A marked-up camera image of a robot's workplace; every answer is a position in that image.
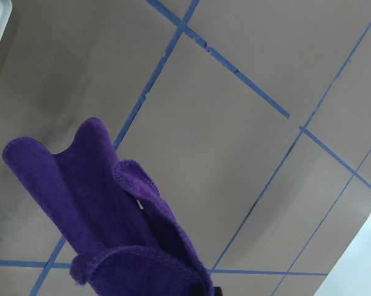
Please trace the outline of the purple microfiber towel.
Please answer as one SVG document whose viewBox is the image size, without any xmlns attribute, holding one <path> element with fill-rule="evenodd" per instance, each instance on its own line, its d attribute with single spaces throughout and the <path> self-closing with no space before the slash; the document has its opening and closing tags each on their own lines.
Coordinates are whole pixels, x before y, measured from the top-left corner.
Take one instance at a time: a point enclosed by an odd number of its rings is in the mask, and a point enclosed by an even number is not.
<svg viewBox="0 0 371 296">
<path fill-rule="evenodd" d="M 76 252 L 78 284 L 98 295 L 215 294 L 158 188 L 136 161 L 118 158 L 101 120 L 86 120 L 59 154 L 22 137 L 2 157 Z"/>
</svg>

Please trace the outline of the blue tape strip lower right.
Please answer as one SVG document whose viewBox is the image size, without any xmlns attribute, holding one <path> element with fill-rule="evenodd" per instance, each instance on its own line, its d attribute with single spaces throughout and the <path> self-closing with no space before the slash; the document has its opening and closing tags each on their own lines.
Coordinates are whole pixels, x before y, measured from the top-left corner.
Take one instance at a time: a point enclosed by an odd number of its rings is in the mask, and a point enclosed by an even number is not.
<svg viewBox="0 0 371 296">
<path fill-rule="evenodd" d="M 318 137 L 316 137 L 313 133 L 311 133 L 307 128 L 305 128 L 304 126 L 300 126 L 299 129 L 302 133 L 304 133 L 311 140 L 313 140 L 328 155 L 333 157 L 338 163 L 340 163 L 345 169 L 347 169 L 351 174 L 353 174 L 359 181 L 361 181 L 364 185 L 366 185 L 371 190 L 371 183 L 368 182 L 362 175 L 360 175 L 356 169 L 351 167 L 339 155 L 334 153 L 334 151 L 332 151 L 327 145 L 325 145 Z"/>
</svg>

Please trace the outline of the blue tape strip crossing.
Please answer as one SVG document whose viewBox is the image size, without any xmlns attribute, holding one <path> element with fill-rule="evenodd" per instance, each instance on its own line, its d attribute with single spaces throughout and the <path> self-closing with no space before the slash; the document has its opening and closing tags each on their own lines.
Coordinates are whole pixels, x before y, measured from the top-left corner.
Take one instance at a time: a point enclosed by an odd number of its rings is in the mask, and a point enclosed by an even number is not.
<svg viewBox="0 0 371 296">
<path fill-rule="evenodd" d="M 212 47 L 200 34 L 196 33 L 192 28 L 189 27 L 188 22 L 193 16 L 199 4 L 199 1 L 191 2 L 189 6 L 191 12 L 186 12 L 183 18 L 175 15 L 160 1 L 147 1 L 147 3 L 177 28 L 180 27 L 180 31 L 183 34 L 185 34 L 193 42 L 195 42 L 202 50 L 212 56 L 220 65 L 229 70 L 233 75 L 237 77 L 237 79 L 239 79 L 249 89 L 255 92 L 264 101 L 266 101 L 266 103 L 272 106 L 277 112 L 279 112 L 285 118 L 290 118 L 290 113 L 284 107 L 282 107 L 278 102 L 272 99 L 263 89 L 261 89 L 257 84 L 255 84 L 255 82 L 253 82 L 247 75 L 245 75 L 234 63 L 230 62 L 224 55 L 222 55 L 218 50 Z"/>
</svg>

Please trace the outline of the blue tape strip long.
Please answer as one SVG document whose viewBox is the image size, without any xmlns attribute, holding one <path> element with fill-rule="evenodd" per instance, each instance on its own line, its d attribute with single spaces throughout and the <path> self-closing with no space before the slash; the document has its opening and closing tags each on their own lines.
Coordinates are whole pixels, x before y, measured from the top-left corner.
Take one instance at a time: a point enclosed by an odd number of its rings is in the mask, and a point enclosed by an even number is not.
<svg viewBox="0 0 371 296">
<path fill-rule="evenodd" d="M 175 49 L 175 46 L 178 43 L 178 40 L 180 39 L 180 36 L 185 32 L 185 27 L 189 23 L 191 17 L 193 16 L 197 6 L 199 4 L 199 1 L 192 0 L 190 2 L 190 5 L 188 6 L 184 16 L 181 18 L 181 20 L 178 23 L 175 23 L 176 30 L 173 36 L 171 37 L 168 45 L 165 48 L 165 51 L 163 53 L 163 56 L 160 58 L 157 66 L 155 67 L 153 73 L 151 74 L 150 78 L 148 79 L 144 89 L 142 90 L 138 100 L 136 101 L 135 105 L 133 106 L 128 118 L 126 119 L 125 123 L 123 124 L 120 132 L 118 133 L 117 137 L 115 138 L 113 142 L 113 147 L 115 150 L 119 148 L 121 145 L 127 131 L 129 130 L 131 124 L 133 123 L 133 120 L 137 116 L 141 106 L 144 104 L 147 95 L 151 91 L 152 87 L 154 86 L 154 83 L 158 79 L 159 75 L 161 74 L 164 66 L 166 65 L 169 57 L 172 55 L 173 50 Z M 40 273 L 37 281 L 35 282 L 30 295 L 38 295 L 38 292 L 42 288 L 42 285 L 44 281 L 46 280 L 50 270 L 56 263 L 56 259 L 60 254 L 60 251 L 62 250 L 63 246 L 66 243 L 66 239 L 64 236 L 61 236 L 58 240 L 54 250 L 52 251 L 52 254 L 49 257 L 49 260 L 46 262 L 42 272 Z"/>
</svg>

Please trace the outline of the blue tape strip bottom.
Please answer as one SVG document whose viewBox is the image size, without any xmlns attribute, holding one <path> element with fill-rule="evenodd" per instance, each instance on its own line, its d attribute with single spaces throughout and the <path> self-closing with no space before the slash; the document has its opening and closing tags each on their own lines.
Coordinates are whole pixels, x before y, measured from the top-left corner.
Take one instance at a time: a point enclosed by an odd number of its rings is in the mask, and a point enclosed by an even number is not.
<svg viewBox="0 0 371 296">
<path fill-rule="evenodd" d="M 43 261 L 19 261 L 19 260 L 0 260 L 0 266 L 19 267 L 19 268 L 44 268 L 48 263 Z M 215 274 L 266 274 L 266 275 L 285 275 L 285 276 L 328 276 L 328 273 L 305 273 L 291 271 L 259 271 L 259 270 L 240 270 L 240 269 L 213 269 L 210 273 Z"/>
</svg>

